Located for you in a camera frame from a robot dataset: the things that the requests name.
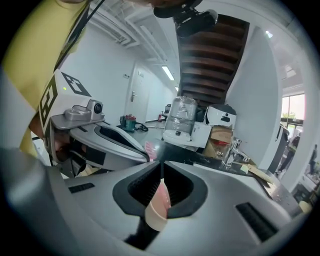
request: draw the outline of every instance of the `fluorescent light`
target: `fluorescent light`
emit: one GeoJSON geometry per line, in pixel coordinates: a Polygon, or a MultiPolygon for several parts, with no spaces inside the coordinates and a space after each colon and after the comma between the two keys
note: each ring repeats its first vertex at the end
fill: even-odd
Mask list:
{"type": "Polygon", "coordinates": [[[291,69],[290,71],[288,71],[287,73],[286,73],[286,77],[287,78],[290,78],[290,77],[293,77],[293,76],[295,76],[297,73],[293,70],[293,69],[291,69]]]}
{"type": "Polygon", "coordinates": [[[272,38],[272,37],[274,36],[274,35],[271,34],[269,31],[266,31],[265,33],[267,34],[268,38],[272,38]]]}
{"type": "Polygon", "coordinates": [[[164,70],[164,72],[166,73],[166,75],[169,77],[171,81],[175,80],[167,66],[162,66],[162,69],[164,70]]]}
{"type": "Polygon", "coordinates": [[[292,70],[292,67],[290,67],[290,66],[285,66],[284,68],[285,68],[285,71],[287,71],[287,72],[292,70]]]}

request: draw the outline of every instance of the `staircase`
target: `staircase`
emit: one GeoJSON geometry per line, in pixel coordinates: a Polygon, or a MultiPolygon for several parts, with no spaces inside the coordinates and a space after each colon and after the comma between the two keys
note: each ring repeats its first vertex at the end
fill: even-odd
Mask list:
{"type": "Polygon", "coordinates": [[[219,15],[212,30],[178,38],[178,95],[197,100],[203,108],[223,104],[241,61],[248,31],[248,22],[219,15]]]}

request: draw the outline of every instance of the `cardboard box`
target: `cardboard box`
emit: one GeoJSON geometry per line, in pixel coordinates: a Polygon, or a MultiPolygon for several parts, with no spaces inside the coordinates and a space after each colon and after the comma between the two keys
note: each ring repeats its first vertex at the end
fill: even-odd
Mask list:
{"type": "Polygon", "coordinates": [[[222,160],[231,145],[232,136],[232,129],[219,125],[213,126],[202,154],[206,157],[222,160]]]}

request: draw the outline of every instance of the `clear plastic container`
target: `clear plastic container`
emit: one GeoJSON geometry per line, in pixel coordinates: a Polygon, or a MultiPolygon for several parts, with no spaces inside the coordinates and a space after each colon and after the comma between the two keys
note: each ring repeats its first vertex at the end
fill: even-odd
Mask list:
{"type": "Polygon", "coordinates": [[[198,104],[193,98],[176,97],[171,104],[164,130],[191,134],[196,120],[198,104]]]}

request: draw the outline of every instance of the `office chair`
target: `office chair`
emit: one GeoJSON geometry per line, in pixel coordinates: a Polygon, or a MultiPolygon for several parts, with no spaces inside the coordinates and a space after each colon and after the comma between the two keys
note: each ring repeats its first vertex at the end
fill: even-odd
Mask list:
{"type": "Polygon", "coordinates": [[[167,105],[165,106],[164,113],[161,114],[161,116],[163,116],[164,119],[162,119],[161,121],[167,121],[168,114],[169,114],[169,112],[170,112],[170,108],[171,108],[171,104],[167,104],[167,105]]]}

